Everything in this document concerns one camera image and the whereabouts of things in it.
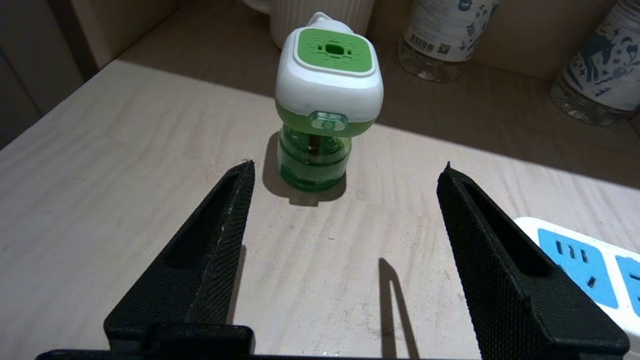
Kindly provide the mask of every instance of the green liquid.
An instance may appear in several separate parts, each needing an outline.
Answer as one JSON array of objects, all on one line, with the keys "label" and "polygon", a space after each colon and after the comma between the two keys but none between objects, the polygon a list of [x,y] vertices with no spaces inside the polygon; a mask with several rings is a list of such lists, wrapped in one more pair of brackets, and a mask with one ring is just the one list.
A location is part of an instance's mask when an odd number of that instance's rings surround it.
[{"label": "green liquid", "polygon": [[351,154],[351,138],[301,133],[283,125],[278,137],[278,166],[294,188],[320,192],[340,182]]}]

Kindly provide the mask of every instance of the electrical socket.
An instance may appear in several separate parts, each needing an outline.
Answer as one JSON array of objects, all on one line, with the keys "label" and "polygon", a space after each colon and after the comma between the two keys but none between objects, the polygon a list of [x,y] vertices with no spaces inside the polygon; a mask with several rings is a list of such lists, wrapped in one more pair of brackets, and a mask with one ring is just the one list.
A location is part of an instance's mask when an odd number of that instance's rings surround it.
[{"label": "electrical socket", "polygon": [[538,229],[538,239],[540,248],[547,256],[593,301],[618,308],[616,294],[600,250],[546,229]]},{"label": "electrical socket", "polygon": [[514,221],[627,333],[624,360],[640,360],[640,255],[537,218]]}]

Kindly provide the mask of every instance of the textured black surface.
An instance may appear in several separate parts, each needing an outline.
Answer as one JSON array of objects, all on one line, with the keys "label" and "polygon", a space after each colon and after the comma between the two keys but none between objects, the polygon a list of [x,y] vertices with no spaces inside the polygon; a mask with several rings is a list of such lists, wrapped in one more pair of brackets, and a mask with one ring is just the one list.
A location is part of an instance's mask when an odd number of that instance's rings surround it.
[{"label": "textured black surface", "polygon": [[438,200],[484,360],[628,351],[627,335],[471,178],[447,166]]},{"label": "textured black surface", "polygon": [[225,323],[254,181],[238,165],[194,210],[104,321],[113,350],[139,350],[158,323]]}]

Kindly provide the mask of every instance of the wooden table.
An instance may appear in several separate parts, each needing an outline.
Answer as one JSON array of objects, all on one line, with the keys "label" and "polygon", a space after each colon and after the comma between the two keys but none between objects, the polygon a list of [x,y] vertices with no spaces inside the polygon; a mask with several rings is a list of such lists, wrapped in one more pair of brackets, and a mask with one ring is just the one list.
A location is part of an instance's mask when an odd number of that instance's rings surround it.
[{"label": "wooden table", "polygon": [[[268,18],[204,1],[172,15],[0,152],[0,357],[107,348],[102,321],[226,169],[257,180],[233,322],[256,353],[479,358],[438,201],[451,160],[513,218],[640,249],[640,138],[557,111],[547,83],[471,66],[419,80],[375,42],[385,103],[345,183],[275,169],[279,52]],[[379,266],[414,339],[381,329]],[[382,311],[389,310],[382,306]]]}]

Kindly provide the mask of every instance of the mosquito repellent liquid bottle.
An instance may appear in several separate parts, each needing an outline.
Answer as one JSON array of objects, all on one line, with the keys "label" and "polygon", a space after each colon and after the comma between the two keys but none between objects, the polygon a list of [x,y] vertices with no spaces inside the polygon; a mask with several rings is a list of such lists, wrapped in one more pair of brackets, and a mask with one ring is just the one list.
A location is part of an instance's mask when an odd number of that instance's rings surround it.
[{"label": "mosquito repellent liquid bottle", "polygon": [[317,12],[282,47],[276,81],[282,122],[278,169],[291,186],[319,192],[340,182],[351,138],[380,114],[383,87],[373,45]]}]

